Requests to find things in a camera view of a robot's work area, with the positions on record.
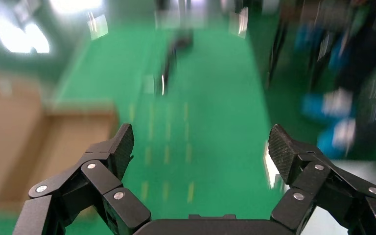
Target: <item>black object on floor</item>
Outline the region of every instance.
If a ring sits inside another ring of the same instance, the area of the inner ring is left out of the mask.
[[[177,53],[190,48],[193,44],[192,32],[183,33],[170,45],[166,54],[164,70],[157,81],[157,93],[165,95],[168,90],[169,74],[175,64]]]

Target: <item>person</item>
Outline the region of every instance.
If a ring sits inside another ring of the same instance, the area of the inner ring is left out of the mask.
[[[340,158],[353,146],[362,132],[371,128],[358,127],[355,108],[362,86],[376,69],[376,0],[353,0],[353,5],[368,3],[370,9],[365,22],[350,41],[348,63],[335,79],[333,92],[323,97],[304,98],[304,113],[313,118],[329,120],[330,128],[318,138],[318,147],[330,158]]]

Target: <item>chair leg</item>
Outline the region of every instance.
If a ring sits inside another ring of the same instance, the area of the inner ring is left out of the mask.
[[[280,51],[283,47],[284,41],[287,35],[287,24],[280,22],[276,30],[275,40],[272,45],[272,51],[269,56],[269,70],[267,74],[266,86],[269,88],[273,79],[273,72],[276,69],[277,62],[279,60]]]

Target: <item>leg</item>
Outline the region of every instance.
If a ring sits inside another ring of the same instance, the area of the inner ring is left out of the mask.
[[[376,4],[373,4],[367,19],[350,44],[348,64],[341,70],[335,87],[341,87],[355,95],[366,79],[376,69]]]

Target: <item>green floor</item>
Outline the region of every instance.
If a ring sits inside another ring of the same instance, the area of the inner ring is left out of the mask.
[[[247,40],[230,34],[227,21],[195,30],[169,94],[155,97],[143,88],[159,75],[173,32],[151,27],[123,26],[90,44],[58,98],[112,99],[121,123],[133,124],[124,183],[154,219],[268,218],[281,194],[269,189],[263,166],[270,124]]]

